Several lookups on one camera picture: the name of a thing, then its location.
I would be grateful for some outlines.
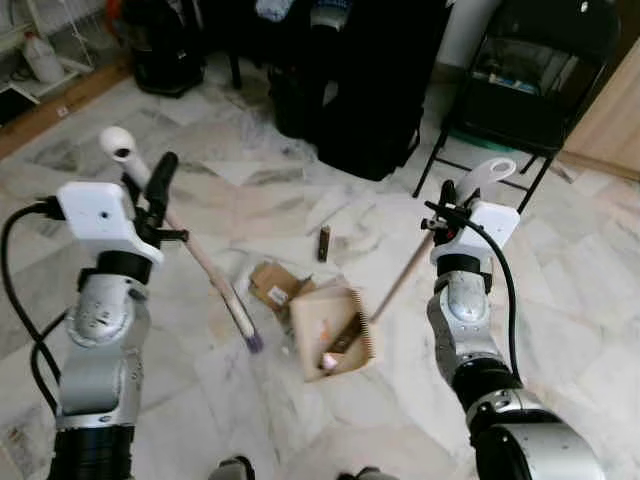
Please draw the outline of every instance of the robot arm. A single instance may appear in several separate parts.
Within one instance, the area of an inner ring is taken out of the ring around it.
[[[441,206],[451,188],[443,187]],[[500,247],[519,221],[515,210],[477,199],[447,207],[483,225]],[[487,244],[468,226],[441,219],[426,226],[436,242],[438,279],[427,307],[436,359],[467,415],[480,479],[604,480],[589,445],[524,388],[491,337]]]
[[[78,303],[66,318],[72,346],[62,369],[49,480],[131,477],[150,324],[145,285],[162,264],[160,243],[187,239],[187,232],[159,229],[176,166],[172,153],[160,161],[144,192],[146,211],[109,183],[72,182],[57,194],[74,236],[97,263],[82,272]],[[135,200],[140,192],[130,193]]]

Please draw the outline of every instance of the cardboard box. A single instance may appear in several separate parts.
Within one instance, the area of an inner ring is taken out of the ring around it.
[[[290,305],[291,323],[305,381],[313,382],[335,375],[356,372],[372,364],[376,358],[376,338],[373,325],[364,326],[361,336],[345,352],[338,367],[329,375],[319,368],[322,354],[327,351],[356,312],[363,312],[358,295],[345,286],[317,289],[297,296]]]
[[[298,280],[277,263],[264,262],[251,274],[249,290],[277,314],[286,311],[289,302],[298,295],[304,295],[316,288],[308,278]]]

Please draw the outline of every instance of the black bag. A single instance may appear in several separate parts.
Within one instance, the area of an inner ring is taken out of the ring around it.
[[[368,180],[380,181],[403,167],[420,144],[423,109],[381,108],[357,104],[338,95],[323,110],[318,158]]]
[[[141,90],[179,97],[202,83],[205,63],[197,27],[185,25],[167,0],[125,0],[122,18]]]
[[[322,162],[370,180],[404,166],[449,12],[446,0],[354,0],[338,96],[314,139]]]
[[[269,70],[276,128],[290,138],[310,139],[322,109],[324,85],[296,70]]]

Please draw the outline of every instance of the wall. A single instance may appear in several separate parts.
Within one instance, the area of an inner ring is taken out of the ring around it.
[[[444,34],[438,61],[466,67],[500,0],[457,0]]]

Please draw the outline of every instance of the marble floor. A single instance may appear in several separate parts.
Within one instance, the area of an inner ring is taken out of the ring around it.
[[[168,149],[180,156],[172,203],[238,282],[251,265],[276,259],[317,281],[342,274],[375,308],[422,238],[418,226],[428,212],[410,192],[451,89],[430,89],[422,146],[406,167],[373,183],[323,165],[310,146],[278,134],[263,72],[243,65],[245,88],[236,92],[223,60],[214,58],[205,83],[180,100],[143,94],[126,80],[3,159],[0,220],[68,180],[116,180],[97,135],[117,124],[135,135],[149,162]],[[470,164],[494,156],[455,140],[446,155]],[[422,198],[436,198],[442,181],[459,175],[436,165]],[[488,194],[512,205],[520,198],[502,186]],[[329,262],[319,264],[323,224],[333,239]],[[383,319],[376,366],[305,384],[266,307],[244,295],[266,344],[251,356],[185,249],[165,253],[150,284],[137,478],[204,480],[238,452],[252,458],[260,480],[328,480],[369,464],[403,480],[474,478],[464,415],[438,374],[425,319],[431,266],[421,267]],[[640,479],[640,186],[555,165],[506,255],[528,385],[588,439],[610,480]],[[40,326],[73,303],[78,270],[90,265],[64,225],[37,218],[17,228],[11,261]],[[500,277],[491,301],[504,350]],[[27,336],[4,295],[0,313],[0,478],[43,479],[53,421],[29,375]],[[62,330],[51,338],[61,360],[67,342]]]

